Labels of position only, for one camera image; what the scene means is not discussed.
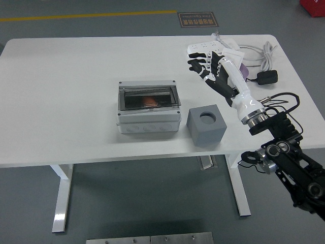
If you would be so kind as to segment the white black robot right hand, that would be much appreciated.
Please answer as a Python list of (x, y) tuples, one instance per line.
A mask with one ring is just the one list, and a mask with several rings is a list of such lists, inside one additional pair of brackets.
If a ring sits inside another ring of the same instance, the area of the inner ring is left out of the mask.
[(242, 124), (252, 128), (267, 119), (264, 106), (251, 96), (241, 71), (232, 60), (213, 51), (191, 53), (188, 57), (189, 69), (198, 73), (230, 107), (236, 109)]

